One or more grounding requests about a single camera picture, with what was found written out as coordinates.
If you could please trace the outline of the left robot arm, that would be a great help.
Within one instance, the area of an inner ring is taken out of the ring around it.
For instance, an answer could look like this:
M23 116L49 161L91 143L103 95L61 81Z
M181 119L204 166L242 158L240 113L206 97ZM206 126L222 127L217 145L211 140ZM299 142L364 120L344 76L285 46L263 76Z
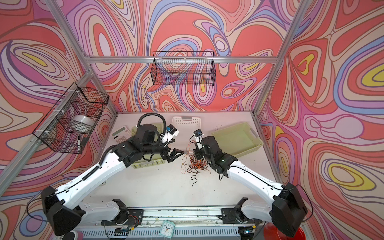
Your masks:
M159 154L168 163L182 156L183 151L168 146L178 134L176 127L166 125L162 115L144 114L138 120L136 134L108 147L97 164L58 188L42 190L43 212L54 234L66 235L81 223L127 225L130 213L120 199L87 204L83 203L84 198L115 174L144 160L146 155Z

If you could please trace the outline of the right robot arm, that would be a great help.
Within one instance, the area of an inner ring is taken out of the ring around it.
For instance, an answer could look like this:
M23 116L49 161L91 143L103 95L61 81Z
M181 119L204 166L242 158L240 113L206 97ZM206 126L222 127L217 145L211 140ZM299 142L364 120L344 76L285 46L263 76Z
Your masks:
M226 177L246 186L265 201L258 204L243 197L235 207L222 210L223 223L246 224L258 220L272 223L287 237L296 235L308 214L297 186L283 185L256 173L236 157L224 153L213 136L194 137L194 154L198 160L205 158L220 178Z

